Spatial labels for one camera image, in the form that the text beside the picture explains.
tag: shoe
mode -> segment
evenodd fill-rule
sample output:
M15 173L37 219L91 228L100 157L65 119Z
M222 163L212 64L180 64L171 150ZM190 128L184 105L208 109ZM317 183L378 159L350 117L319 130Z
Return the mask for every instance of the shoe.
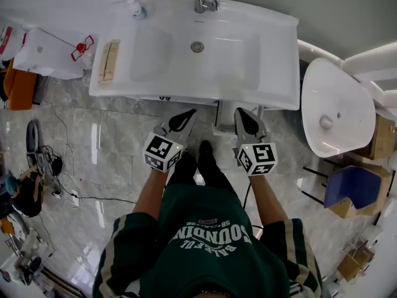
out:
M200 154L209 153L213 154L211 143L208 140L203 140L200 144Z

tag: faucet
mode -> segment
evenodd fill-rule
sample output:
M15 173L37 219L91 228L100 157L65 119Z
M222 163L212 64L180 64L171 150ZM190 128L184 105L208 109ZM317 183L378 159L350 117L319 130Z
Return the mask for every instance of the faucet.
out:
M206 9L210 11L219 10L219 0L195 0L194 1L194 11L197 13L203 13Z

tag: blue chair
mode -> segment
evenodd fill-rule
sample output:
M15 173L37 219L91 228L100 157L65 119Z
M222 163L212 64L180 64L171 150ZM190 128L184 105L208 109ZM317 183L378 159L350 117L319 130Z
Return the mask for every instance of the blue chair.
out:
M327 178L325 200L319 199L301 191L312 200L328 208L345 198L349 198L354 207L359 210L377 201L381 177L370 170L359 166L348 166L326 176L304 167L305 170Z

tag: hand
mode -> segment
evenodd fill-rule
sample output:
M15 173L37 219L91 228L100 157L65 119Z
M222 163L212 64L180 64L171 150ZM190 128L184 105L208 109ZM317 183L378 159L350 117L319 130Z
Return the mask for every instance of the hand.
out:
M38 184L41 183L41 182L43 182L43 178L42 178L40 175L38 175L38 176L36 177L36 185L38 185Z

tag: bathroom sink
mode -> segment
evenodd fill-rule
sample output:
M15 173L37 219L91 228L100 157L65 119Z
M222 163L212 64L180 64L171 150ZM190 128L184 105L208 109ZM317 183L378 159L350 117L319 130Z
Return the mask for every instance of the bathroom sink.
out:
M196 13L194 0L141 0L135 20L114 5L100 35L90 94L177 96L299 108L298 20L261 7L220 0ZM120 40L114 79L98 83L100 57Z
M368 91L324 58L310 63L302 87L302 122L313 152L322 157L366 146L375 130Z

